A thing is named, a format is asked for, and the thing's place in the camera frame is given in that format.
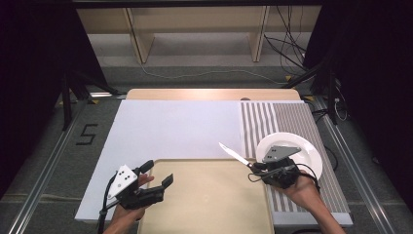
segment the human arm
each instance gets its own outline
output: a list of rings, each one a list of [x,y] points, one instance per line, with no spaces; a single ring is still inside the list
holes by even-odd
[[[138,185],[150,182],[154,179],[153,176],[143,174],[139,176]],[[134,222],[143,218],[145,210],[148,207],[139,208],[136,210],[126,210],[122,206],[117,205],[112,220],[103,234],[124,234],[133,226]]]
[[[276,188],[285,194],[298,206],[306,209],[316,219],[324,234],[345,233],[321,199],[313,181],[305,176],[299,176],[297,181],[286,189]]]

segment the black cable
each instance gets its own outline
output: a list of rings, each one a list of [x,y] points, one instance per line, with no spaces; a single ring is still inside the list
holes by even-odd
[[[311,102],[309,102],[308,100],[304,100],[304,102],[306,102],[307,104],[309,104],[309,105],[311,105],[313,108],[313,111],[316,109],[316,107],[311,103]]]
[[[323,114],[317,119],[316,124],[319,122],[319,120],[320,120],[322,117],[324,117],[324,116],[327,115],[327,114],[328,114],[328,112],[323,113]]]
[[[292,9],[288,6],[288,25],[285,23],[285,20],[284,20],[284,18],[283,18],[283,16],[282,16],[282,13],[281,13],[280,8],[279,8],[278,6],[277,6],[277,11],[279,12],[280,17],[281,17],[281,19],[282,19],[282,23],[283,23],[283,25],[284,25],[284,27],[285,27],[285,29],[286,29],[286,33],[285,33],[285,37],[284,37],[284,38],[288,37],[288,39],[291,41],[292,44],[297,45],[294,37],[293,37],[292,34],[291,34],[291,24],[290,24],[290,22],[291,22]]]
[[[301,51],[307,52],[306,49],[300,47],[300,46],[297,45],[297,44],[292,44],[292,43],[290,43],[290,42],[283,41],[282,39],[278,39],[278,38],[274,38],[274,37],[268,37],[268,36],[266,36],[266,37],[267,37],[267,39],[275,40],[275,41],[279,41],[279,42],[283,42],[283,43],[286,43],[286,44],[288,44],[288,45],[290,45],[290,46],[296,47],[296,48],[298,48],[298,49],[301,50]]]
[[[291,58],[289,58],[288,56],[286,56],[282,51],[280,51],[279,49],[277,49],[277,47],[275,47],[270,40],[268,39],[268,37],[266,35],[264,35],[264,38],[267,40],[268,44],[270,44],[270,47],[276,51],[277,53],[279,53],[282,57],[288,59],[289,61],[291,61],[292,63],[294,63],[296,66],[300,67],[303,70],[306,70],[306,68],[300,64],[298,64],[297,62],[295,62],[294,60],[292,60]]]
[[[107,211],[109,210],[106,207],[106,203],[107,203],[107,195],[109,193],[109,189],[110,186],[112,185],[113,181],[115,180],[116,174],[113,175],[110,179],[109,182],[107,183],[106,186],[106,190],[104,192],[104,197],[103,197],[103,206],[102,206],[102,210],[99,212],[99,220],[98,220],[98,228],[97,228],[97,234],[101,234],[103,233],[103,229],[104,229],[104,221],[106,219],[106,215],[107,215]]]
[[[291,234],[300,234],[300,233],[309,233],[309,232],[314,232],[314,233],[321,233],[320,229],[301,229],[292,232]]]
[[[335,155],[335,153],[334,153],[330,148],[328,148],[327,146],[324,146],[324,148],[327,149],[328,151],[330,151],[330,153],[333,155],[333,157],[334,157],[334,159],[335,159],[335,161],[336,161],[336,164],[335,164],[335,166],[334,166],[334,168],[333,168],[333,171],[335,172],[335,171],[337,170],[337,168],[338,168],[338,158],[337,158],[337,156]]]

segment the metal frame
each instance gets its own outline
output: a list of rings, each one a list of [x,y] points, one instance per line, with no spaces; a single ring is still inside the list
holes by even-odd
[[[321,109],[326,108],[326,105],[321,97],[317,97],[317,102]],[[366,177],[364,176],[364,173],[362,172],[362,169],[358,166],[355,155],[353,155],[352,150],[344,140],[339,127],[334,125],[329,118],[323,118],[323,121],[327,126],[334,142],[336,143],[346,167],[349,169],[350,175],[356,184],[358,192],[360,193],[367,209],[370,211],[370,214],[373,217],[380,233],[395,233],[386,211],[383,209],[376,194],[373,192]]]

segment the floor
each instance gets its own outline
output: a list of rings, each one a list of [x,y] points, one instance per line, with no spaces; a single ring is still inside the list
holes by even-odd
[[[267,36],[283,39],[283,34],[280,33]],[[294,35],[299,38],[298,44],[304,48],[310,36],[311,33]],[[246,34],[242,33],[157,34],[149,59],[143,66],[136,62],[129,35],[90,35],[90,39],[109,85],[119,88],[132,87],[134,81],[131,79],[137,79],[138,75],[146,79],[138,83],[139,87],[150,87],[153,82],[151,77],[156,79],[158,87],[162,87],[162,84],[171,86],[173,81],[180,79],[205,81],[206,76],[212,73],[220,73],[222,77],[228,73],[237,74],[240,79],[252,80],[251,86],[263,88],[261,84],[267,82],[265,87],[276,88],[280,84],[273,82],[268,85],[268,78],[272,75],[271,67],[282,68],[281,77],[273,79],[278,83],[285,82],[286,75],[302,72],[300,68],[291,66],[290,61],[281,58],[268,43],[263,46],[260,61],[252,62]],[[274,41],[274,45],[282,47],[280,42]],[[292,60],[299,61],[300,55],[294,55],[291,47],[284,46],[284,48],[285,53],[290,55]],[[307,95],[310,93],[310,84],[311,80],[297,86],[296,89],[301,95]],[[227,83],[221,85],[222,88],[231,86]],[[88,185],[119,103],[119,99],[102,99],[98,104],[74,103],[77,124],[73,126],[72,133],[65,136],[61,131],[62,107],[59,101],[56,101],[56,111],[48,128],[33,155],[27,159],[0,202],[2,211],[0,233],[95,233],[94,224],[79,222],[73,217]],[[321,109],[322,97],[310,101],[310,105],[314,110]],[[348,233],[411,233],[413,215],[393,189],[380,165],[373,162],[372,154],[357,123],[351,118],[345,121],[339,120],[338,126],[333,128],[329,127],[327,118],[321,118],[317,123],[325,146],[337,157],[336,176],[355,218],[355,225],[347,228],[346,231]],[[94,129],[96,135],[94,144],[90,146],[78,144],[85,140],[81,135],[84,133],[85,126],[90,124],[98,126]],[[356,156],[362,177],[368,182],[373,198],[377,200],[384,211],[385,218],[389,220],[390,230],[383,231],[380,220],[375,219],[377,215],[369,209],[368,198],[363,197],[362,189],[351,172],[352,165],[347,160],[346,152],[340,149],[332,136],[337,131],[348,144],[351,154]],[[59,144],[63,137],[67,138],[66,143]],[[50,158],[55,155],[59,160],[51,162]],[[331,162],[335,162],[334,155],[330,155]],[[44,170],[48,167],[51,173],[45,175]],[[28,201],[36,197],[36,194],[33,194],[33,187],[36,186],[43,186],[43,190],[37,194],[38,201]],[[31,210],[28,209],[28,214],[24,213],[26,205],[32,206]],[[20,224],[20,228],[13,227],[13,224]],[[297,228],[276,227],[276,233],[294,231],[297,231]]]

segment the cable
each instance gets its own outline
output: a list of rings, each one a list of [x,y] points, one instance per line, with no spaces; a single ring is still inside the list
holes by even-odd
[[[142,68],[142,70],[143,70],[143,72],[144,72],[145,74],[150,75],[150,76],[159,77],[159,78],[164,78],[164,79],[178,79],[178,78],[185,78],[185,77],[196,77],[196,76],[204,76],[204,75],[208,75],[208,74],[212,74],[212,73],[243,72],[243,73],[247,73],[247,74],[249,74],[249,75],[253,75],[253,76],[258,76],[258,77],[264,78],[264,79],[269,80],[269,81],[271,81],[271,82],[273,82],[273,83],[275,83],[275,84],[278,84],[278,85],[286,85],[286,84],[287,84],[287,83],[285,83],[285,82],[276,82],[276,81],[274,81],[274,80],[272,80],[272,79],[270,79],[270,78],[268,78],[268,77],[265,77],[265,76],[259,75],[259,74],[255,74],[255,73],[252,73],[252,72],[249,72],[249,71],[246,71],[246,70],[238,70],[238,69],[236,69],[236,70],[227,70],[227,71],[207,71],[207,72],[203,72],[203,73],[199,73],[199,74],[192,74],[192,75],[163,76],[163,75],[158,75],[158,74],[150,73],[150,72],[146,71],[145,67],[144,67],[142,64],[139,64],[139,65],[140,65],[140,67]]]
[[[106,207],[106,202],[107,202],[107,195],[109,193],[110,186],[112,185],[113,181],[115,180],[116,174],[113,175],[110,179],[109,182],[107,183],[106,190],[104,192],[104,197],[103,197],[103,206],[102,210],[99,212],[99,220],[97,221],[98,223],[98,228],[97,228],[97,234],[103,233],[104,229],[104,221],[106,219],[107,211],[109,208]]]
[[[338,110],[337,110],[337,103],[340,101],[340,100],[335,100],[335,103],[334,103],[334,110],[336,111],[336,114],[337,114],[337,116],[338,116],[338,118],[341,120],[341,121],[346,121],[347,120],[347,110],[345,110],[346,111],[346,114],[345,114],[345,116],[344,116],[344,118],[342,118],[341,116],[340,116],[340,114],[338,113]]]
[[[294,231],[291,234],[300,234],[300,233],[309,233],[309,232],[321,233],[321,229],[301,229],[301,230]]]
[[[337,156],[335,155],[335,153],[334,153],[330,148],[328,148],[327,146],[324,146],[324,148],[327,149],[327,150],[333,155],[333,157],[334,157],[334,159],[335,159],[335,161],[336,161],[336,164],[335,164],[335,166],[334,166],[334,168],[333,168],[333,171],[335,172],[335,171],[337,170],[337,168],[338,168],[338,158],[337,158]]]
[[[300,49],[301,51],[307,52],[306,49],[298,46],[297,44],[293,44],[293,43],[290,43],[290,42],[287,42],[287,41],[283,41],[283,40],[281,40],[281,39],[277,39],[277,38],[274,38],[274,37],[268,37],[268,36],[266,36],[266,37],[267,37],[267,39],[275,40],[275,41],[279,41],[279,42],[283,42],[283,43],[286,43],[286,44],[288,44],[288,45],[290,45],[290,46],[296,47],[296,48]]]
[[[308,177],[308,178],[312,179],[315,186],[316,186],[317,191],[319,192],[319,190],[320,190],[319,181],[317,180],[316,173],[313,171],[313,169],[311,169],[309,166],[307,166],[305,164],[295,164],[295,165],[296,166],[304,166],[304,167],[308,168],[312,172],[313,175],[304,174],[304,173],[301,173],[301,172],[296,173],[296,172],[290,171],[289,169],[291,168],[291,166],[288,166],[288,167],[284,167],[284,168],[278,168],[278,169],[275,169],[275,170],[272,170],[272,171],[269,171],[269,172],[262,172],[262,173],[258,173],[258,174],[257,173],[250,173],[250,174],[248,174],[248,179],[251,182],[258,182],[258,181],[263,180],[267,177],[270,177],[270,176],[272,176],[276,173],[284,171],[286,174],[305,176],[305,177]],[[253,180],[253,179],[251,179],[250,176],[259,176],[259,178],[256,179],[256,180]]]
[[[294,40],[294,37],[292,36],[292,34],[291,34],[291,15],[292,15],[292,8],[290,8],[290,6],[288,6],[288,25],[285,23],[285,20],[284,20],[284,17],[282,16],[282,13],[281,13],[281,11],[280,11],[280,8],[277,6],[277,11],[279,12],[279,14],[280,14],[280,17],[281,17],[281,19],[282,19],[282,23],[283,23],[283,25],[284,25],[284,27],[285,27],[285,30],[286,30],[286,33],[285,33],[285,37],[284,38],[286,38],[286,37],[288,37],[288,39],[291,41],[291,43],[292,44],[295,44],[295,45],[297,45],[297,43],[296,43],[296,41]]]
[[[305,68],[304,66],[298,64],[296,61],[292,60],[292,59],[289,58],[287,55],[285,55],[282,51],[280,51],[279,49],[277,49],[277,47],[275,47],[275,46],[270,42],[269,38],[268,38],[266,35],[264,35],[264,38],[267,40],[267,42],[268,42],[268,44],[270,45],[271,49],[273,49],[275,52],[277,52],[277,53],[280,55],[281,58],[284,57],[285,59],[288,59],[289,61],[291,61],[292,63],[294,63],[296,66],[300,67],[302,70],[304,70],[304,71],[306,70],[306,68]],[[292,70],[291,68],[290,68],[291,71],[286,70],[285,67],[284,67],[283,64],[282,64],[282,59],[280,59],[280,67],[282,68],[283,71],[285,71],[285,72],[288,73],[288,74],[297,75],[297,76],[300,75],[300,74],[296,73],[296,71]]]

